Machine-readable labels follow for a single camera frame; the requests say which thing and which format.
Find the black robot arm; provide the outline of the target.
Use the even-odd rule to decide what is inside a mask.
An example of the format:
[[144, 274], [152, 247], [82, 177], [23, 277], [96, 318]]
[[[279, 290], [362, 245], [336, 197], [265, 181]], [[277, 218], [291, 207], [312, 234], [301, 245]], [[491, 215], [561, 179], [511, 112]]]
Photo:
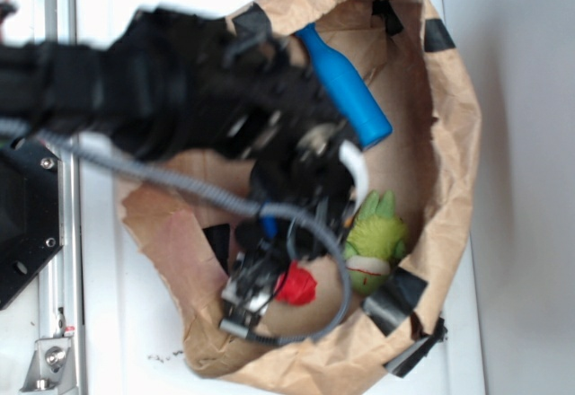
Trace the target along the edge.
[[[357, 189], [343, 161], [358, 138], [309, 66], [265, 33], [164, 9], [137, 13], [109, 47], [44, 41], [1, 48], [1, 132], [55, 145], [91, 131], [131, 162], [78, 155], [189, 192], [229, 213], [278, 223], [301, 257], [333, 253]], [[188, 150], [251, 161], [246, 197], [160, 167]]]

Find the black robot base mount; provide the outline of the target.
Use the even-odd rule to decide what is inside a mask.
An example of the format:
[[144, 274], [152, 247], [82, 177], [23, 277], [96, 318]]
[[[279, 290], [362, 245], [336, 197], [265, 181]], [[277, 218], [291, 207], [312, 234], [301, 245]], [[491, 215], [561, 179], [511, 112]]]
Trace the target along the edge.
[[59, 159], [25, 141], [1, 149], [1, 308], [7, 309], [62, 248]]

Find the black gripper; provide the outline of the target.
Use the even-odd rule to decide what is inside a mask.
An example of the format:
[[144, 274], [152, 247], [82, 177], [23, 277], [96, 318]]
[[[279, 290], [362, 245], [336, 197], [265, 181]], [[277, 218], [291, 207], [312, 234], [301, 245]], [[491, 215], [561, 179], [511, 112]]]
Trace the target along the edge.
[[252, 160], [249, 198], [301, 206], [342, 230], [353, 180], [341, 146], [357, 138], [309, 62], [294, 64], [272, 39], [240, 39], [224, 50], [226, 155]]

